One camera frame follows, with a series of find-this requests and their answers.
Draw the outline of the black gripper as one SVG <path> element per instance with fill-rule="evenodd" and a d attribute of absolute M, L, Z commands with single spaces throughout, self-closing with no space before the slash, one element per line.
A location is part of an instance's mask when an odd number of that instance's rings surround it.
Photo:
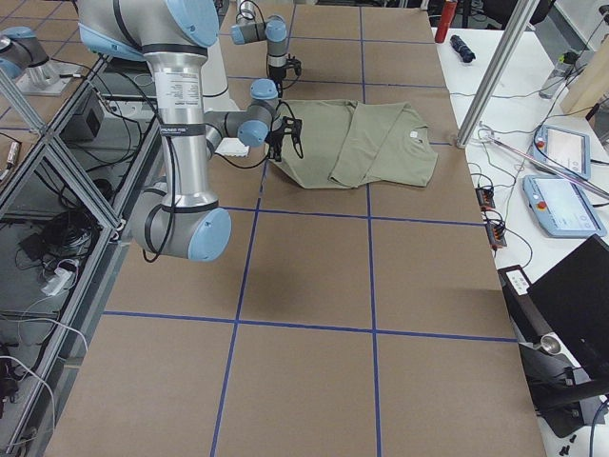
<path fill-rule="evenodd" d="M 303 70 L 302 62 L 291 54 L 282 56 L 268 55 L 266 58 L 266 68 L 267 77 L 274 82 L 280 98 L 283 97 L 284 89 L 291 88 L 299 81 Z M 285 87 L 284 81 L 290 70 L 293 71 L 295 79 Z"/>
<path fill-rule="evenodd" d="M 279 127 L 270 131 L 265 138 L 265 142 L 268 145 L 267 158 L 276 162 L 282 161 L 284 139 L 288 136 L 291 139 L 292 147 L 297 157 L 303 159 L 302 129 L 303 121 L 301 119 L 283 116 Z"/>

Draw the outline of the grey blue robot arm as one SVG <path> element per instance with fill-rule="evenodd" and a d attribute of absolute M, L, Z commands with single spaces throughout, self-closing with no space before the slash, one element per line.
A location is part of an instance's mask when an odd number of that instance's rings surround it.
<path fill-rule="evenodd" d="M 232 224 L 208 180 L 208 162 L 226 138 L 247 147 L 268 145 L 268 158 L 282 158 L 286 135 L 301 153 L 302 120 L 284 105 L 282 82 L 300 62 L 287 47 L 280 15 L 260 20 L 241 12 L 231 29 L 234 43 L 267 45 L 266 79 L 250 86 L 245 110 L 206 107 L 204 76 L 224 77 L 217 48 L 220 24 L 212 1 L 83 1 L 82 42 L 93 52 L 147 63 L 156 91 L 153 114 L 162 136 L 165 175 L 143 190 L 130 222 L 146 261 L 160 255 L 211 262 L 225 250 Z"/>
<path fill-rule="evenodd" d="M 266 43 L 266 78 L 275 84 L 280 98 L 300 79 L 302 62 L 289 52 L 287 25 L 281 15 L 264 17 L 255 1 L 237 1 L 230 34 L 235 45 Z"/>

